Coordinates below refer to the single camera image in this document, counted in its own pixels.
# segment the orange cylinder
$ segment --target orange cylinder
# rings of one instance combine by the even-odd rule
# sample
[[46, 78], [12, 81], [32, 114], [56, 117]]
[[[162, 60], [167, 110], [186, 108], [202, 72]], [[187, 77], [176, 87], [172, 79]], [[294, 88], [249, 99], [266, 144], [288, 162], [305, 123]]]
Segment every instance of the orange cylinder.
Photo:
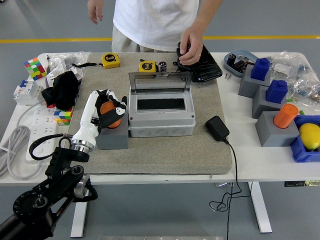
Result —
[[285, 104], [274, 117], [273, 123], [280, 129], [286, 129], [298, 115], [299, 109], [292, 104]]
[[[100, 113], [101, 114], [105, 114], [106, 112], [112, 110], [112, 109], [116, 109], [115, 105], [113, 104], [112, 101], [107, 101], [104, 104], [101, 105], [100, 107]], [[121, 124], [121, 119], [119, 119], [118, 121], [112, 123], [111, 125], [108, 126], [108, 128], [110, 129], [115, 129], [117, 127], [119, 127], [119, 125]]]

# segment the robotic arm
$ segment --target robotic arm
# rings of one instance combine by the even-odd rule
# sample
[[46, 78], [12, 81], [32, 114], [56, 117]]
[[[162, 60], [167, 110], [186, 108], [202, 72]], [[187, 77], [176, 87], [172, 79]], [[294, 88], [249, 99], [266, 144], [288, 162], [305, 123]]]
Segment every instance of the robotic arm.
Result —
[[[101, 114], [103, 103], [112, 101], [115, 109]], [[99, 130], [107, 128], [124, 116], [126, 110], [125, 97], [120, 102], [110, 90], [93, 91], [85, 105], [80, 129], [72, 140], [68, 135], [55, 134], [36, 140], [29, 148], [35, 160], [43, 160], [52, 156], [45, 171], [47, 179], [32, 190], [21, 194], [13, 204], [13, 215], [0, 225], [1, 240], [44, 240], [53, 236], [56, 224], [68, 206], [73, 202], [89, 202], [98, 198], [97, 191], [91, 185], [90, 176], [84, 174], [81, 165], [71, 166], [71, 162], [86, 163], [88, 152], [93, 151]], [[51, 155], [36, 157], [34, 149], [50, 138], [62, 137], [70, 142], [70, 149], [56, 147]], [[57, 212], [51, 207], [66, 198]]]
[[[115, 109], [101, 114], [102, 104], [108, 101], [113, 103]], [[126, 102], [126, 97], [123, 97], [120, 102], [114, 92], [108, 89], [93, 91], [84, 107], [80, 129], [71, 140], [71, 148], [85, 153], [93, 151], [99, 130], [107, 128], [124, 116], [127, 108]]]

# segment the plastic bag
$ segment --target plastic bag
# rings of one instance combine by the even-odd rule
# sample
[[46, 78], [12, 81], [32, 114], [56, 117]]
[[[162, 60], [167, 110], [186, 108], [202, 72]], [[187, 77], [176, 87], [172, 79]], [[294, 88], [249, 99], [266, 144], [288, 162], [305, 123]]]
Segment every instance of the plastic bag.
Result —
[[306, 57], [298, 52], [281, 52], [269, 57], [271, 79], [285, 80], [288, 84], [287, 99], [295, 105], [320, 111], [320, 82]]
[[50, 69], [55, 69], [62, 64], [66, 70], [69, 70], [72, 64], [80, 65], [86, 63], [89, 54], [90, 52], [84, 51], [53, 53], [50, 57]]
[[46, 76], [46, 87], [53, 87], [54, 80], [66, 71], [72, 71], [78, 81], [84, 76], [84, 68], [76, 68], [72, 64], [81, 65], [87, 62], [90, 52], [53, 53], [49, 59], [50, 73]]

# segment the yellow lemon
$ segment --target yellow lemon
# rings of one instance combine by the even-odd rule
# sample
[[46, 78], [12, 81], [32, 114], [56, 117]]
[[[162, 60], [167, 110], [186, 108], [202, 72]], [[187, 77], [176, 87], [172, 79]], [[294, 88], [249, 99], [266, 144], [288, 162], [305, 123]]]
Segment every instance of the yellow lemon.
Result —
[[308, 150], [320, 146], [320, 127], [313, 123], [305, 123], [299, 128], [300, 137], [304, 147]]

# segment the yellow floor line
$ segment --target yellow floor line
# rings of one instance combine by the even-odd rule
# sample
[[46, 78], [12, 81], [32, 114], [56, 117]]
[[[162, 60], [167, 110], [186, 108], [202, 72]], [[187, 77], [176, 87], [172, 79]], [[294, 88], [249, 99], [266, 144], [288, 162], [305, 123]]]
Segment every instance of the yellow floor line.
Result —
[[[252, 35], [252, 36], [204, 36], [204, 40], [275, 40], [275, 39], [320, 39], [320, 35]], [[39, 39], [0, 39], [0, 44], [58, 43], [58, 42], [110, 42], [112, 37], [81, 38], [39, 38]]]

